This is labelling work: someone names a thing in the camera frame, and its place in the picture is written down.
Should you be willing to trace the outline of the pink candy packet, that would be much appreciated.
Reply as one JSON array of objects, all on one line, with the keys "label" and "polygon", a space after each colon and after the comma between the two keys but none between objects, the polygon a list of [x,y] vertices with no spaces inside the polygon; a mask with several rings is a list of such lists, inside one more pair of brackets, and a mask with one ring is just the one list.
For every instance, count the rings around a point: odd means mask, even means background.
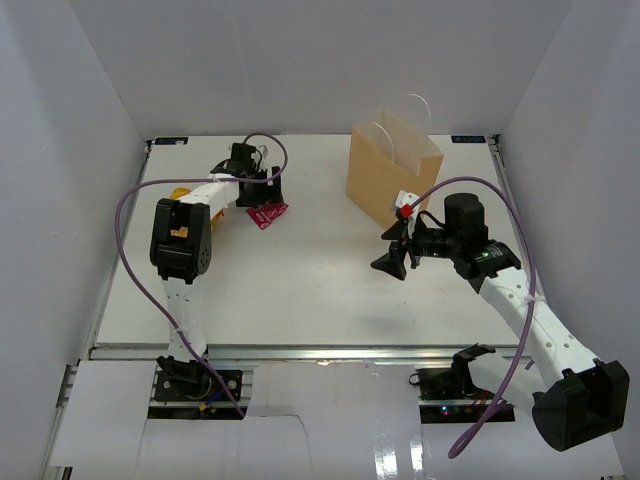
[{"label": "pink candy packet", "polygon": [[267,204],[260,207],[249,207],[246,213],[251,220],[261,229],[265,230],[273,224],[273,222],[283,215],[289,205],[287,203]]}]

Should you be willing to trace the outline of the orange yellow chips bag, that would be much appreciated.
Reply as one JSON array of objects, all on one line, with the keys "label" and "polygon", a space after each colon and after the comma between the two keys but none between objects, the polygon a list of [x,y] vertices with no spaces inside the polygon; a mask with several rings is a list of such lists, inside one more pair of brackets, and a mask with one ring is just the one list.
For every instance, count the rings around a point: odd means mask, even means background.
[{"label": "orange yellow chips bag", "polygon": [[170,213],[169,235],[173,238],[187,239],[190,233],[199,235],[212,230],[224,216],[224,207],[213,202],[211,192],[178,187],[169,199],[176,201]]}]

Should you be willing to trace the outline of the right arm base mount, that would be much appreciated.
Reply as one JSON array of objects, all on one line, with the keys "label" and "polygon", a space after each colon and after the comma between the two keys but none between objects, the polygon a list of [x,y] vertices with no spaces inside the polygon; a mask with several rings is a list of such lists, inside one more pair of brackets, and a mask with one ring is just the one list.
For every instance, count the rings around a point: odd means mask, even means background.
[{"label": "right arm base mount", "polygon": [[417,369],[408,383],[418,391],[423,425],[473,424],[493,400],[492,393],[482,390],[463,393],[450,369]]}]

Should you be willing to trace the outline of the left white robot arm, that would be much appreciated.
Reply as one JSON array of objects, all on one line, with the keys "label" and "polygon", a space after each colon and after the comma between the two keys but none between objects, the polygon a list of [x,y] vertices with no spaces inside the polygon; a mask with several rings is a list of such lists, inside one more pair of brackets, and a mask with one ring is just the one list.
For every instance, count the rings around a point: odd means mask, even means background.
[{"label": "left white robot arm", "polygon": [[205,183],[156,204],[150,260],[172,318],[167,356],[177,362],[196,362],[207,352],[199,278],[211,264],[214,221],[231,205],[261,208],[283,202],[280,168],[266,167],[266,155],[264,146],[235,143],[230,158],[216,165]]}]

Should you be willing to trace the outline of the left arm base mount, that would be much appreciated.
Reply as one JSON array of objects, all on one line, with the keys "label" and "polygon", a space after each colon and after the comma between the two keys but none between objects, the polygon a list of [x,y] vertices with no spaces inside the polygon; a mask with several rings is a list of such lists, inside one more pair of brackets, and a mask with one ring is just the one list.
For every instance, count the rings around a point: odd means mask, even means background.
[{"label": "left arm base mount", "polygon": [[241,400],[243,372],[222,370],[218,380],[207,370],[196,368],[191,373],[169,373],[159,370],[151,396],[151,406],[164,413],[184,411],[196,417],[212,417],[229,412],[237,417],[238,412],[231,405],[232,398]]}]

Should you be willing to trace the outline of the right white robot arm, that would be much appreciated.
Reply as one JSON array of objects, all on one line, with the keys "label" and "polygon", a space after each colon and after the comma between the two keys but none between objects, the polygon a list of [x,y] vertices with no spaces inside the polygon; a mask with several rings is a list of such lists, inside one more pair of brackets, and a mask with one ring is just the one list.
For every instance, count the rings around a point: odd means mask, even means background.
[{"label": "right white robot arm", "polygon": [[375,270],[399,280],[421,258],[443,258],[518,335],[520,353],[533,370],[521,369],[490,346],[476,344],[456,353],[451,384],[461,397],[488,391],[530,415],[543,440],[566,451],[622,428],[630,378],[618,361],[603,362],[560,321],[548,304],[528,292],[527,274],[516,254],[493,240],[483,204],[475,194],[444,200],[444,221],[428,227],[414,208],[417,195],[398,193],[396,222],[382,237],[388,252]]}]

